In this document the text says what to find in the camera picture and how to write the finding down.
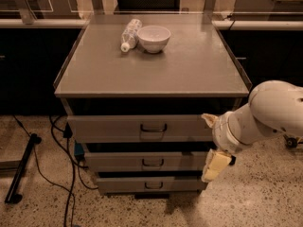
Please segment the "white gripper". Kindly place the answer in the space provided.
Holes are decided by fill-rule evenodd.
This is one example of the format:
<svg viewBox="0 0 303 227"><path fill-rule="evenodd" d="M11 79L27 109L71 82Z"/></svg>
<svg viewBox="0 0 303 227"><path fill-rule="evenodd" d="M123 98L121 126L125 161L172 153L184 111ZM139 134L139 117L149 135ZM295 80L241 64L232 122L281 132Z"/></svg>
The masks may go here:
<svg viewBox="0 0 303 227"><path fill-rule="evenodd" d="M212 129L213 142L220 149L211 149L206 155L202 174L204 183L212 182L230 164L232 161L230 154L235 155L249 148L249 145L243 144L230 130L229 117L231 114L231 112L227 112L219 117L210 113L201 115L207 126Z"/></svg>

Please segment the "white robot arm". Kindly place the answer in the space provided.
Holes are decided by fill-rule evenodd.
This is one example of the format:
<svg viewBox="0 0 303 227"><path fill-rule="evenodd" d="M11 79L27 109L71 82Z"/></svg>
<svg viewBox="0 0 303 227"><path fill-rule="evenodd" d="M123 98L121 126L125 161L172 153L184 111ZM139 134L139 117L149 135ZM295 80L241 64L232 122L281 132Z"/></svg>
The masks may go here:
<svg viewBox="0 0 303 227"><path fill-rule="evenodd" d="M202 181L212 182L239 152L282 134L303 136L303 88L280 80L256 86L248 102L220 116L204 113L215 148L206 156Z"/></svg>

